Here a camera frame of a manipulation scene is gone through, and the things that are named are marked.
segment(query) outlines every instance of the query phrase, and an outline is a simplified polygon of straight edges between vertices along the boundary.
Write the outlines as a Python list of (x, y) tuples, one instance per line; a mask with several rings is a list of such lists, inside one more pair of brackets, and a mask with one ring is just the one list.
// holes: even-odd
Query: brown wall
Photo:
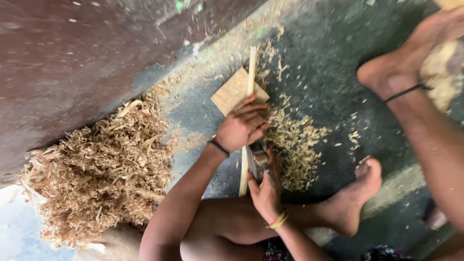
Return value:
[(179, 14), (174, 0), (76, 2), (0, 0), (0, 173), (143, 92), (137, 74), (174, 63), (184, 40), (207, 45), (262, 3), (191, 0)]

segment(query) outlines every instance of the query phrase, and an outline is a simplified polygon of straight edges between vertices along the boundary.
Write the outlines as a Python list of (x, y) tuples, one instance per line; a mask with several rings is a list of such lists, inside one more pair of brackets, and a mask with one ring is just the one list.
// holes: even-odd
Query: concrete floor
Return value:
[[(322, 240), (321, 244), (343, 260), (357, 260), (369, 247), (378, 244), (392, 244), (408, 252), (430, 233), (422, 221), (430, 194), (400, 125), (382, 101), (357, 83), (355, 71), (363, 61), (395, 49), (424, 17), (437, 10), (431, 0), (402, 3), (386, 0), (373, 7), (358, 0), (290, 0), (280, 7), (280, 1), (270, 0), (249, 17), (248, 24), (254, 25), (251, 28), (237, 26), (176, 68), (157, 65), (148, 68), (135, 80), (135, 87), (151, 86), (167, 77), (167, 71), (182, 75), (179, 85), (171, 90), (170, 97), (163, 99), (163, 104), (172, 122), (171, 131), (191, 137), (196, 143), (175, 154), (173, 183), (192, 165), (223, 120), (210, 100), (211, 95), (237, 68), (246, 64), (239, 57), (247, 57), (250, 45), (263, 44), (270, 38), (279, 49), (282, 64), (290, 65), (286, 72), (290, 76), (282, 83), (277, 82), (274, 73), (278, 59), (268, 65), (272, 69), (268, 79), (270, 102), (278, 106), (278, 95), (285, 92), (292, 96), (293, 107), (314, 118), (315, 126), (335, 129), (340, 125), (338, 131), (327, 137), (327, 144), (315, 147), (323, 153), (322, 162), (327, 162), (318, 168), (319, 180), (308, 191), (285, 192), (283, 200), (309, 203), (326, 199), (354, 180), (353, 156), (360, 160), (374, 155), (382, 163), (384, 184), (395, 184), (382, 188), (388, 189), (389, 197), (372, 200), (373, 207), (364, 212), (370, 218), (361, 223), (356, 237), (330, 236), (330, 242)], [(285, 28), (280, 40), (277, 40), (277, 24)], [(185, 46), (180, 52), (189, 55), (193, 48)], [(187, 65), (193, 66), (193, 73), (188, 72)], [(299, 81), (308, 89), (298, 88)], [(456, 122), (464, 120), (462, 106), (463, 96), (451, 105), (451, 118)], [(350, 116), (354, 112), (356, 119)], [(347, 136), (353, 127), (361, 134), (361, 147), (349, 155), (352, 144)], [(236, 160), (239, 159), (240, 154), (233, 153), (221, 165), (204, 197), (238, 194), (240, 166), (236, 167)]]

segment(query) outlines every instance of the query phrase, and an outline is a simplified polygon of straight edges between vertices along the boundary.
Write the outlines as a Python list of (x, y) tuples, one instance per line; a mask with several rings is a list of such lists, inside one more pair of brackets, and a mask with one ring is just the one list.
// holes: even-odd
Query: bracelet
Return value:
[(217, 144), (216, 142), (210, 140), (208, 141), (208, 144), (211, 144), (214, 147), (216, 147), (218, 150), (222, 151), (226, 155), (227, 158), (231, 156), (229, 152), (227, 152), (223, 147), (221, 147), (221, 145)]
[(266, 227), (267, 228), (271, 228), (271, 229), (276, 229), (280, 226), (282, 226), (285, 221), (287, 221), (287, 219), (289, 218), (289, 213), (286, 209), (284, 209), (284, 211), (282, 212), (282, 214), (280, 214), (280, 216), (274, 221), (272, 222), (271, 224), (267, 225)]

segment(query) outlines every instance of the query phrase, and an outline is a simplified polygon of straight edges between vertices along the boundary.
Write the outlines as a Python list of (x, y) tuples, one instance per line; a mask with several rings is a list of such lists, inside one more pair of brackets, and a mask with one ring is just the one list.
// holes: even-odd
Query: bare foot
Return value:
[(380, 190), (381, 166), (371, 156), (363, 159), (354, 171), (356, 180), (320, 204), (322, 218), (337, 233), (354, 236), (358, 232), (361, 208)]
[(423, 20), (393, 52), (363, 64), (359, 82), (382, 100), (417, 85), (421, 64), (434, 47), (464, 33), (464, 7), (441, 11)]

